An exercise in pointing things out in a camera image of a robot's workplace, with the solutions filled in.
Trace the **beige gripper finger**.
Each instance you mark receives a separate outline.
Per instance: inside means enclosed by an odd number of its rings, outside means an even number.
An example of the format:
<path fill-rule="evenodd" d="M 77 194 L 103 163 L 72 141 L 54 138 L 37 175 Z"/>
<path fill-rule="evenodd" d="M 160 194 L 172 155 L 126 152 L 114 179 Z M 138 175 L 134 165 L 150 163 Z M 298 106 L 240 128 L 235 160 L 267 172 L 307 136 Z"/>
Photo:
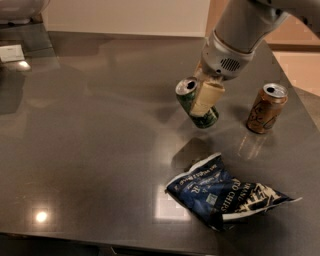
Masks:
<path fill-rule="evenodd" d="M 196 117 L 204 116 L 224 94 L 225 88 L 217 81 L 203 81 L 197 90 L 190 114 Z"/>
<path fill-rule="evenodd" d="M 195 78 L 197 78 L 198 80 L 202 80 L 203 79 L 204 74 L 203 74 L 202 64 L 201 63 L 197 64 L 193 76 Z"/>

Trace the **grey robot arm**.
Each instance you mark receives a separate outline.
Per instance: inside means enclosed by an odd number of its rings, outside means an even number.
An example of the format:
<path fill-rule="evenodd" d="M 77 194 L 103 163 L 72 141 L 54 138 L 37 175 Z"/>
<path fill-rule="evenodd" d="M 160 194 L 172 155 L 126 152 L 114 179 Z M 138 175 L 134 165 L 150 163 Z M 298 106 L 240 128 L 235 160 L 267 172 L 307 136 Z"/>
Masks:
<path fill-rule="evenodd" d="M 202 117 L 224 93 L 223 82 L 240 75 L 263 39 L 288 16 L 320 34 L 320 0 L 230 0 L 201 52 L 200 87 L 190 114 Z"/>

